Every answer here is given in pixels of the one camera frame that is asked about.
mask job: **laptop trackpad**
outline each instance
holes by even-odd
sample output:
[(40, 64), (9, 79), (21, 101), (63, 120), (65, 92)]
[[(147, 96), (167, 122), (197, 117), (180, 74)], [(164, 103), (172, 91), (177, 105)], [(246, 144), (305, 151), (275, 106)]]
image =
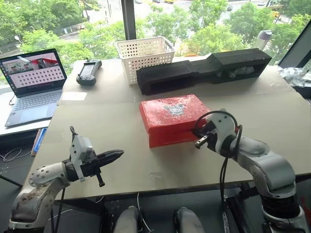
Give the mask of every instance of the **laptop trackpad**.
[(47, 116), (48, 108), (48, 105), (43, 105), (37, 108), (24, 110), (19, 121), (24, 122), (45, 118)]

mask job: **window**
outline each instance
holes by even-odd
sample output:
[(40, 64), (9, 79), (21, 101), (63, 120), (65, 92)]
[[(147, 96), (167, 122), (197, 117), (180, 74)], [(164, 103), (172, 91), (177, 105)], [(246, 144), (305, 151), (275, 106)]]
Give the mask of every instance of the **window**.
[(119, 0), (0, 0), (0, 22), (0, 58), (56, 48), (67, 75), (76, 60), (116, 58), (125, 40)]
[(162, 35), (176, 56), (255, 47), (263, 30), (264, 51), (278, 64), (311, 19), (310, 0), (145, 0), (135, 4), (137, 32)]

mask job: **game controller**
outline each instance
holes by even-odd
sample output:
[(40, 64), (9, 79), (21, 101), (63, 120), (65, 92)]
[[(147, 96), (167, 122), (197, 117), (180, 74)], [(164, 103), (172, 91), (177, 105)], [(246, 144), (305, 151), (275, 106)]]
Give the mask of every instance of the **game controller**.
[(102, 61), (99, 59), (86, 59), (80, 74), (77, 76), (77, 83), (80, 85), (93, 86), (96, 83), (97, 71), (101, 66)]

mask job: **desk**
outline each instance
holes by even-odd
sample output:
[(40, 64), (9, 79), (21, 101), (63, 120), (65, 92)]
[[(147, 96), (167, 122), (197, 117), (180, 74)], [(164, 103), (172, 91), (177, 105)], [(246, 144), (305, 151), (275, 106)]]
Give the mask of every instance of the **desk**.
[(5, 127), (6, 120), (8, 119), (11, 111), (12, 111), (12, 106), (9, 105), (10, 99), (13, 97), (14, 93), (13, 92), (8, 92), (0, 95), (0, 109), (1, 109), (1, 114), (0, 114), (0, 136), (8, 135), (8, 134), (13, 134), (13, 133), (20, 133), (24, 131), (31, 131), (31, 130), (36, 130), (36, 129), (41, 129), (49, 126), (50, 119), (48, 120), (43, 120), (43, 121), (38, 121), (38, 122), (33, 122), (29, 124), (24, 124), (20, 126), (15, 126), (15, 127)]
[[(275, 68), (268, 67), (258, 79), (219, 85), (203, 83), (147, 97), (140, 94), (137, 86), (127, 84), (120, 61), (103, 61), (103, 67), (96, 85), (85, 88), (75, 83), (75, 65), (64, 89), (87, 91), (88, 95), (84, 101), (60, 101), (31, 170), (68, 158), (70, 125), (90, 139), (96, 152), (123, 149), (125, 153), (102, 167), (104, 187), (99, 188), (96, 178), (86, 178), (83, 183), (72, 183), (65, 199), (217, 184), (224, 159), (209, 149), (197, 150), (194, 143), (154, 149), (148, 146), (139, 102), (188, 93), (197, 94), (210, 109), (226, 108), (243, 125), (243, 135), (268, 143), (292, 164), (296, 174), (311, 173), (310, 105)], [(226, 174), (227, 183), (252, 179), (231, 160)]]

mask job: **white plastic basket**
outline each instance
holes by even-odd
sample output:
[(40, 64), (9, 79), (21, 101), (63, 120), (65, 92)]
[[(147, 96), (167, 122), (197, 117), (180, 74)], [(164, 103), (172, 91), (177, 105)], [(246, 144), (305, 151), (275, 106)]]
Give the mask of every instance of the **white plastic basket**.
[(137, 83), (136, 70), (171, 63), (175, 49), (162, 36), (116, 42), (119, 57), (129, 84)]

